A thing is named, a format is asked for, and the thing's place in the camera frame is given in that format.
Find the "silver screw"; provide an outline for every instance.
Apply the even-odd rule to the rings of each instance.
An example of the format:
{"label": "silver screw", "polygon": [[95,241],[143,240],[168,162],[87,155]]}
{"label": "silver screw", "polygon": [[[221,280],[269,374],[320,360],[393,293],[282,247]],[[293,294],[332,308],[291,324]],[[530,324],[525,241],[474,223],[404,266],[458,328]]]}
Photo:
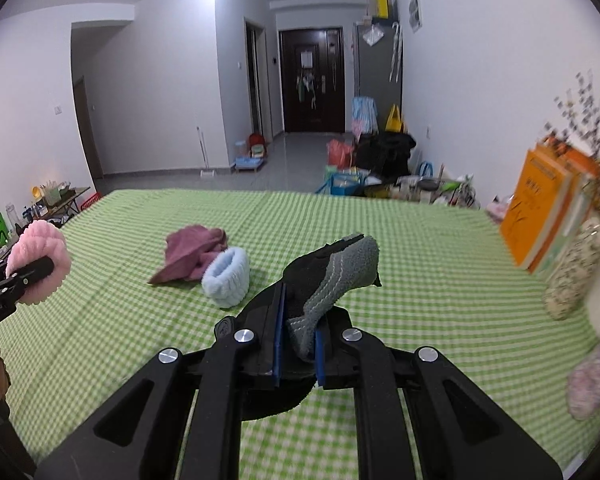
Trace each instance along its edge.
{"label": "silver screw", "polygon": [[253,339],[253,332],[248,328],[243,328],[234,334],[234,339],[238,343],[248,343]]}
{"label": "silver screw", "polygon": [[165,348],[158,354],[158,360],[161,363],[173,363],[178,358],[178,351],[175,348]]}
{"label": "silver screw", "polygon": [[342,331],[342,338],[344,341],[360,341],[362,339],[362,332],[357,328],[347,328]]}
{"label": "silver screw", "polygon": [[438,351],[435,348],[425,346],[418,350],[418,357],[424,362],[432,363],[438,358]]}

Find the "flower vase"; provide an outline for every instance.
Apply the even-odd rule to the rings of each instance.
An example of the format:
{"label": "flower vase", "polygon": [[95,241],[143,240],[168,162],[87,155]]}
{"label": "flower vase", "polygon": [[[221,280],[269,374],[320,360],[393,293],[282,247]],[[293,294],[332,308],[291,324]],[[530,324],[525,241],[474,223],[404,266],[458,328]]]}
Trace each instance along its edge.
{"label": "flower vase", "polygon": [[592,213],[549,278],[544,307],[554,319],[564,319],[580,304],[589,290],[600,263],[600,215]]}

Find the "green checkered tablecloth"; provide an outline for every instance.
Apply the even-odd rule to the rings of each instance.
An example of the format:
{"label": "green checkered tablecloth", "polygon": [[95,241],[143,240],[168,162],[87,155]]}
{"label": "green checkered tablecloth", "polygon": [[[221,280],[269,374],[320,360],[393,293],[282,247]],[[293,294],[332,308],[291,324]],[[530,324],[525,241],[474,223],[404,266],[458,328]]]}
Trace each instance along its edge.
{"label": "green checkered tablecloth", "polygon": [[[555,322],[482,212],[277,192],[118,191],[64,228],[74,261],[45,303],[0,324],[13,423],[44,458],[156,352],[214,341],[226,313],[199,285],[147,285],[165,236],[221,227],[247,250],[243,304],[295,257],[356,232],[380,245],[382,288],[346,294],[354,325],[385,344],[437,347],[564,466],[600,434],[566,409],[568,372],[596,344],[586,314]],[[358,477],[351,391],[315,388],[295,410],[242,425],[241,478]]]}

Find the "red plastic bag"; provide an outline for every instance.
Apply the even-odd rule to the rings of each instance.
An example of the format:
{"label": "red plastic bag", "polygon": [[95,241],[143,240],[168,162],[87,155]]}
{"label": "red plastic bag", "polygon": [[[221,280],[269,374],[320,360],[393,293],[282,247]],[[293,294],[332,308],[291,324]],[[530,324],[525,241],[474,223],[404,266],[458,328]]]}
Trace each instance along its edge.
{"label": "red plastic bag", "polygon": [[353,158],[353,146],[333,139],[327,144],[328,164],[337,166],[339,170],[350,168]]}

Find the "purple towel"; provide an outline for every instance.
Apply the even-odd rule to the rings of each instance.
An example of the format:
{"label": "purple towel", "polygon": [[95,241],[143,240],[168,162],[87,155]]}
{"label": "purple towel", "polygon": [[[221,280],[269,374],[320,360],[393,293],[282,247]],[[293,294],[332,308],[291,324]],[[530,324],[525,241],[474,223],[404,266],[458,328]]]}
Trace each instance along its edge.
{"label": "purple towel", "polygon": [[164,267],[149,283],[201,280],[206,268],[226,247],[226,233],[219,228],[190,225],[171,233],[164,250]]}

